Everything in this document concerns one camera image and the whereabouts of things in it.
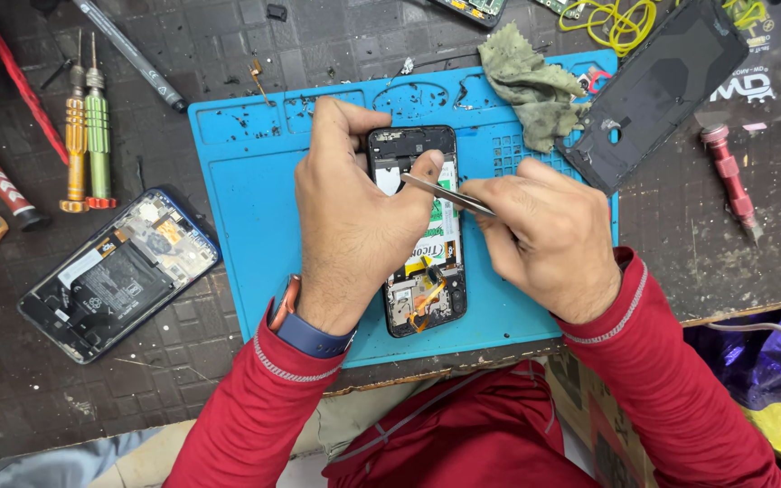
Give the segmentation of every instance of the man's right hand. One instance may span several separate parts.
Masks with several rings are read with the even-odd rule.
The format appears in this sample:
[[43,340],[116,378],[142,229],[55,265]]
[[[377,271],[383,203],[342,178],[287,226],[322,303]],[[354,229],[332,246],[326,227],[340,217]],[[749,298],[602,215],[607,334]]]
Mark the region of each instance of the man's right hand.
[[602,315],[620,293],[605,195],[526,158],[516,176],[469,180],[461,193],[498,219],[475,216],[493,270],[572,324]]

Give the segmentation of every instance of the white cable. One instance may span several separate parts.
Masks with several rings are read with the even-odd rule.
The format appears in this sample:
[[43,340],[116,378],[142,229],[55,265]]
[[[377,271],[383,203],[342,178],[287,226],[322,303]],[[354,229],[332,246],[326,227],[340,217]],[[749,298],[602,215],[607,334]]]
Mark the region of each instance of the white cable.
[[749,332],[749,331],[764,331],[772,330],[781,332],[781,326],[779,324],[772,324],[770,322],[762,322],[760,324],[749,324],[748,326],[720,326],[718,324],[704,324],[711,329],[725,332]]

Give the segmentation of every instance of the wrist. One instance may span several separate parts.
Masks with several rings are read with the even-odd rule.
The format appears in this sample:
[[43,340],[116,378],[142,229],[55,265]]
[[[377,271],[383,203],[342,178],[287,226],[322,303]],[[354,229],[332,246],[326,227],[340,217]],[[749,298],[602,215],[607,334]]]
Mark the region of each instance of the wrist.
[[576,300],[567,313],[557,316],[572,325],[586,324],[601,317],[620,296],[622,288],[622,271],[616,264],[611,265],[592,292]]
[[316,296],[311,288],[304,284],[297,305],[298,317],[322,332],[338,336],[347,335],[358,324],[366,307],[358,310],[352,304],[326,300],[326,298],[328,298],[326,295],[323,299]]

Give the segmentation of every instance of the smartphone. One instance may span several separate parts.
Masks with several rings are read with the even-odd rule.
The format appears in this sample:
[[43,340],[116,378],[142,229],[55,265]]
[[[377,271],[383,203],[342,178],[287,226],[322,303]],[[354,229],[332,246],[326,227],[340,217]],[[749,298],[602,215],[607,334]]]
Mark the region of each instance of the smartphone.
[[170,196],[150,188],[35,284],[17,310],[72,360],[87,364],[219,257]]
[[[385,194],[403,188],[400,174],[411,171],[422,152],[440,150],[439,185],[457,190],[456,135],[446,125],[385,127],[367,135],[367,171]],[[466,313],[460,211],[436,198],[427,231],[409,259],[382,286],[388,333],[396,338],[438,327]]]

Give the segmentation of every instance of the hand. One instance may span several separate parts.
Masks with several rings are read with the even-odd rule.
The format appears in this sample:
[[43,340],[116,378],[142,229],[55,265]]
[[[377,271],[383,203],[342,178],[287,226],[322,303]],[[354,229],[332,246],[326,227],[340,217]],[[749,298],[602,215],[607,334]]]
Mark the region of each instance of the hand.
[[495,212],[475,216],[493,270],[572,324],[602,315],[620,293],[610,210],[594,188],[526,158],[516,176],[469,180],[460,191]]
[[[433,195],[405,186],[384,194],[366,174],[359,137],[391,125],[390,114],[323,96],[315,103],[309,154],[294,170],[303,244],[298,315],[346,335],[372,296],[411,255],[426,232]],[[427,151],[411,173],[438,181],[443,157]]]

